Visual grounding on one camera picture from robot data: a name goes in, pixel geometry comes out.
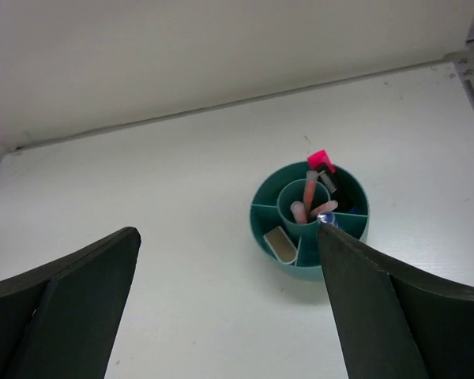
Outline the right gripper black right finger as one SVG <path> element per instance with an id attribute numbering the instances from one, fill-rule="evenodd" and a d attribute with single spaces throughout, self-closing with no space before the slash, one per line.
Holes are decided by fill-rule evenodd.
<path id="1" fill-rule="evenodd" d="M 350 378 L 474 378 L 474 287 L 327 224 L 318 248 Z"/>

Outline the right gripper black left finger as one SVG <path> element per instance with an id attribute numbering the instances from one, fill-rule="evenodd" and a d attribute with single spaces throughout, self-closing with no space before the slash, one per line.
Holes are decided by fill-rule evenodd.
<path id="1" fill-rule="evenodd" d="M 124 227 L 0 281 L 0 378 L 103 378 L 140 246 Z"/>

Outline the clear glue bottle blue cap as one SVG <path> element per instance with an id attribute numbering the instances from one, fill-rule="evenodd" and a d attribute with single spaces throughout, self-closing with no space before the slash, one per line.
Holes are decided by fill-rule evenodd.
<path id="1" fill-rule="evenodd" d="M 317 214 L 317 222 L 321 225 L 330 225 L 332 227 L 338 228 L 339 223 L 333 212 L 319 212 Z"/>

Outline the orange pastel pen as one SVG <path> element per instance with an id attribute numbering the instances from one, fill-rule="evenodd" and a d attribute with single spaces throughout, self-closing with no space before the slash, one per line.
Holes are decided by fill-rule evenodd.
<path id="1" fill-rule="evenodd" d="M 310 211 L 310 218 L 317 218 L 318 214 L 322 212 L 334 212 L 338 208 L 339 204 L 337 201 L 327 201 L 324 204 L 319 205 Z"/>

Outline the pink red pen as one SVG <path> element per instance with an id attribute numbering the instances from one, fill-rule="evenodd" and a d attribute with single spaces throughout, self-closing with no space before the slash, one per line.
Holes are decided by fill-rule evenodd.
<path id="1" fill-rule="evenodd" d="M 317 171 L 308 171 L 306 175 L 306 182 L 303 192 L 303 205 L 307 215 L 310 215 L 310 210 L 314 200 L 315 189 L 318 181 Z"/>

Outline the pink cap black highlighter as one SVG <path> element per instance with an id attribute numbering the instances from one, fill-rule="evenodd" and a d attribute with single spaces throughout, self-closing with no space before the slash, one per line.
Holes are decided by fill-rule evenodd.
<path id="1" fill-rule="evenodd" d="M 321 150 L 308 156 L 307 164 L 311 170 L 318 172 L 318 181 L 329 191 L 330 198 L 338 203 L 335 211 L 350 213 L 355 207 L 354 201 L 341 185 L 327 152 Z"/>

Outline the blue cap black highlighter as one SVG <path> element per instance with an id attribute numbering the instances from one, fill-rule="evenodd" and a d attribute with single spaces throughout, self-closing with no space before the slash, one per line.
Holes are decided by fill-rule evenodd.
<path id="1" fill-rule="evenodd" d="M 352 214 L 352 215 L 359 215 L 359 214 L 360 214 L 359 209 L 358 209 L 356 206 L 352 207 L 352 208 L 348 211 L 348 213 L 349 213 L 349 214 Z"/>

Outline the purple pastel pen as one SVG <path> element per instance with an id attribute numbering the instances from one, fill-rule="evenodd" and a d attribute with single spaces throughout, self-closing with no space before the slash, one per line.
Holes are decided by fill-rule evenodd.
<path id="1" fill-rule="evenodd" d="M 308 218 L 303 202 L 293 202 L 290 206 L 290 210 L 297 224 L 307 224 Z"/>

